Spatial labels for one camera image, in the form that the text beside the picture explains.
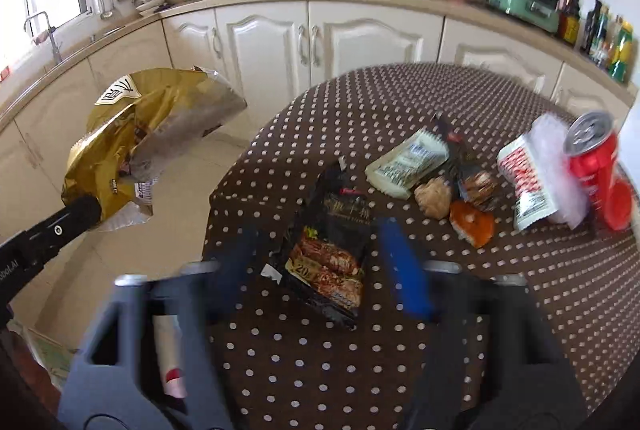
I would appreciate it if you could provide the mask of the orange peel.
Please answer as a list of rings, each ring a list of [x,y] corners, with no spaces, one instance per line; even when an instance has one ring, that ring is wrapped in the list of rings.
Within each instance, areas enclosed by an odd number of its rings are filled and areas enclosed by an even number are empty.
[[[449,222],[474,248],[482,248],[495,234],[494,216],[461,199],[450,205]]]

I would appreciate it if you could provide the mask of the gold snack bag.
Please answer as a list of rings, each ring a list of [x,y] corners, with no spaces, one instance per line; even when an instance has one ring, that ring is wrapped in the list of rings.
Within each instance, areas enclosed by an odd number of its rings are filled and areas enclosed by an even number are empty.
[[[151,68],[116,79],[70,149],[63,203],[95,197],[104,231],[148,222],[153,185],[169,163],[244,109],[245,100],[216,71]]]

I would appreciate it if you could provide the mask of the black beef snack packet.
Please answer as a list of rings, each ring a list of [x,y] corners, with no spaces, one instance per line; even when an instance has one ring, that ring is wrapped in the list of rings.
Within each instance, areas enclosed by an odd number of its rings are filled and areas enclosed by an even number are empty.
[[[374,214],[343,157],[324,169],[262,276],[336,325],[357,326]]]

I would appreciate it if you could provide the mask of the red white paper box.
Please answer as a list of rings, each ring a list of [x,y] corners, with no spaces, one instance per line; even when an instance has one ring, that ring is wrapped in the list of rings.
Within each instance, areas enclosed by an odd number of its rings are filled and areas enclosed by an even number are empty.
[[[526,230],[558,210],[525,135],[499,151],[497,164],[501,175],[514,187],[514,227],[518,231]]]

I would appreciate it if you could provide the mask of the small dark snack wrapper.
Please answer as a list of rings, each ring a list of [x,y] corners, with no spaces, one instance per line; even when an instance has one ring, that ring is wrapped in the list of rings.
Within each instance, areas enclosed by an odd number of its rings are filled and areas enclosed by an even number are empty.
[[[480,211],[494,210],[498,204],[497,179],[480,166],[480,161],[461,135],[454,132],[444,112],[437,112],[433,120],[448,149],[446,172],[456,190],[454,196]]]

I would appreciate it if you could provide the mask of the white green sachet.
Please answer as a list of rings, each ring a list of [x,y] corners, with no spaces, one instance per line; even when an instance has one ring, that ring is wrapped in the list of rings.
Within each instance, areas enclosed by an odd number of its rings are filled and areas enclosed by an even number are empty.
[[[368,182],[379,192],[407,199],[424,176],[449,158],[448,147],[422,128],[364,169]]]

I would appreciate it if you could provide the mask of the red soda can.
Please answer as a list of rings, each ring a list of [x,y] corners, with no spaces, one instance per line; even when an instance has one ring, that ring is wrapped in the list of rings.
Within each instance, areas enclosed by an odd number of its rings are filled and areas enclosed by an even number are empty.
[[[568,168],[587,193],[597,215],[613,231],[629,227],[632,192],[617,170],[614,120],[603,109],[579,116],[567,131],[563,151]]]

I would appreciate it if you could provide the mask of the brown polka dot tablecloth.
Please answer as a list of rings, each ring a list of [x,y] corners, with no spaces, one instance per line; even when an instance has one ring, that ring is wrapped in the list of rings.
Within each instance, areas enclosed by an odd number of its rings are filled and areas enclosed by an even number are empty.
[[[262,257],[320,172],[342,159],[374,213],[396,220],[421,261],[454,261],[484,279],[524,276],[573,364],[589,429],[639,424],[639,243],[633,231],[514,227],[514,192],[498,184],[495,233],[474,248],[445,220],[370,186],[378,157],[444,113],[483,168],[542,114],[548,99],[506,78],[451,64],[361,68],[306,91],[259,130],[209,198],[203,254],[244,228],[265,232]],[[395,429],[424,367],[434,328],[409,315],[401,286],[371,237],[355,329],[314,312],[283,286],[245,271],[230,322],[210,333],[241,429]]]

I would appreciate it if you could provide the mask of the steel faucet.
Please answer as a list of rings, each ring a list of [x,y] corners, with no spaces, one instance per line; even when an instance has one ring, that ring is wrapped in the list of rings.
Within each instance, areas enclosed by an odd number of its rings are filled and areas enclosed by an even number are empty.
[[[49,42],[51,46],[53,62],[55,65],[58,65],[63,61],[62,53],[60,50],[60,46],[58,46],[58,42],[55,40],[56,27],[51,24],[48,14],[45,11],[40,11],[28,16],[23,23],[24,31],[28,33],[30,28],[32,27],[32,22],[34,22],[38,18],[44,19],[44,22],[46,22],[46,28],[39,34],[32,34],[32,42],[36,46],[43,44],[43,42]]]

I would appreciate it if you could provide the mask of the lower cabinets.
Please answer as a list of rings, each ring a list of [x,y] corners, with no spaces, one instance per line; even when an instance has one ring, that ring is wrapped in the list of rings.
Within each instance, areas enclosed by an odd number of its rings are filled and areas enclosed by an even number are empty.
[[[535,28],[449,0],[200,0],[148,16],[81,48],[28,85],[1,88],[1,152],[45,187],[89,109],[119,76],[213,68],[245,98],[234,135],[248,138],[297,94],[354,68],[454,62],[516,77],[567,111],[624,120],[637,89],[613,82]]]

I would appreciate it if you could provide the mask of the green bottle yellow label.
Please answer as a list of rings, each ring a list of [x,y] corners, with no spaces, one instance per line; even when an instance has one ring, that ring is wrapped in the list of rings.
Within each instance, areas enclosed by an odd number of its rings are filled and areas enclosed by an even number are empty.
[[[613,53],[608,63],[608,74],[617,83],[624,84],[634,44],[634,28],[628,21],[624,21],[617,31],[613,42]]]

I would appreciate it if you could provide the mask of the dark soy sauce bottle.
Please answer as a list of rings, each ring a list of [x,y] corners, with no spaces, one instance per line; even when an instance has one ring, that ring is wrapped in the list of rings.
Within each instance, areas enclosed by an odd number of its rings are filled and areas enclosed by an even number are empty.
[[[556,11],[559,17],[556,37],[568,46],[574,47],[577,42],[580,25],[579,0],[558,0]]]

